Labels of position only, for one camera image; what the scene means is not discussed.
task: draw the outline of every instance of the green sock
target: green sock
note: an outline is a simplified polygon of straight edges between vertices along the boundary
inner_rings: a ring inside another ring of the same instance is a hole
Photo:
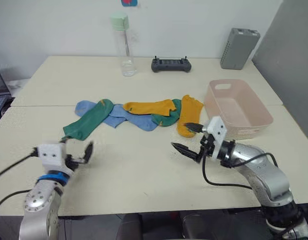
[[[114,104],[108,99],[102,99],[79,120],[63,127],[65,137],[85,140],[93,130],[110,114]]]
[[[169,116],[162,116],[162,115],[158,115],[158,114],[152,114],[152,121],[154,123],[156,123],[157,125],[161,126],[161,127],[168,127],[173,125],[179,118],[180,118],[180,114],[181,114],[181,108],[182,108],[182,104],[181,104],[181,100],[179,99],[173,99],[172,100],[176,110],[169,111]]]

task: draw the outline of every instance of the sock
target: sock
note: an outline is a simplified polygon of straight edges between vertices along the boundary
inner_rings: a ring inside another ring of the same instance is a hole
[[[161,127],[168,127],[173,125],[179,118],[181,114],[181,100],[179,99],[173,99],[172,100],[176,110],[169,111],[169,116],[162,116],[158,114],[152,114],[152,121],[156,124],[158,124]]]
[[[122,122],[125,122],[125,121],[126,121],[125,117],[113,117],[111,115],[108,115],[107,118],[105,118],[103,122],[113,128],[116,128],[118,125],[120,125]]]
[[[157,102],[128,102],[123,105],[123,108],[131,114],[158,114],[162,116],[169,116],[170,110],[176,109],[171,99]]]
[[[177,123],[177,131],[180,135],[186,138],[192,138],[195,136],[195,132],[191,132],[184,125],[186,123],[195,123],[200,122],[200,114],[203,107],[203,103],[198,100],[195,100],[194,97],[185,95],[182,98],[181,102],[181,111],[179,121]]]
[[[65,137],[82,141],[85,140],[109,115],[113,106],[110,100],[102,99],[79,120],[63,127]]]
[[[134,115],[124,110],[122,104],[116,104],[110,112],[111,117],[126,118],[132,124],[144,131],[153,131],[158,125],[153,122],[151,115]]]
[[[82,117],[84,114],[86,114],[87,111],[94,108],[95,105],[96,103],[92,101],[87,101],[87,100],[79,101],[75,107],[75,114]]]

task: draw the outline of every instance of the green bottle cap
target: green bottle cap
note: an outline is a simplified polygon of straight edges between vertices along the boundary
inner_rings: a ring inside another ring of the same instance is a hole
[[[116,31],[126,31],[129,29],[129,17],[125,12],[115,12],[110,16],[112,27]]]

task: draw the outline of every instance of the gray power bank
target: gray power bank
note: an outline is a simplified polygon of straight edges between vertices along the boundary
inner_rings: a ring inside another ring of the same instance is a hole
[[[241,70],[258,43],[260,36],[256,30],[233,27],[220,59],[221,68]]]

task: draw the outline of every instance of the pink plastic basket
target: pink plastic basket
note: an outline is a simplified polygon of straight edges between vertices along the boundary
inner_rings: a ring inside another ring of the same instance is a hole
[[[256,93],[240,79],[211,81],[205,96],[205,109],[209,118],[221,116],[227,138],[254,138],[273,122]]]

